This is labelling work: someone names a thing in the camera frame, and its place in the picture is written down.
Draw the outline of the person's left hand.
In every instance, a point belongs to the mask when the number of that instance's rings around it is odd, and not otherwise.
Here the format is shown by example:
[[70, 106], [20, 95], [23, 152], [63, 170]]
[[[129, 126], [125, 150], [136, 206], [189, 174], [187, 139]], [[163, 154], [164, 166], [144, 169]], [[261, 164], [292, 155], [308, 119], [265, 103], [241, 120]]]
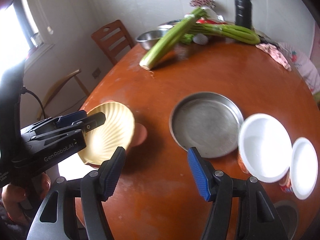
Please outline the person's left hand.
[[[41, 186], [42, 190], [40, 193], [40, 199], [43, 200], [51, 187], [51, 179], [45, 173], [41, 175]], [[19, 203], [24, 201], [26, 198], [26, 191], [22, 187], [8, 184], [3, 188], [2, 200], [9, 218], [16, 224], [25, 226], [29, 224], [29, 219], [25, 216], [19, 206]]]

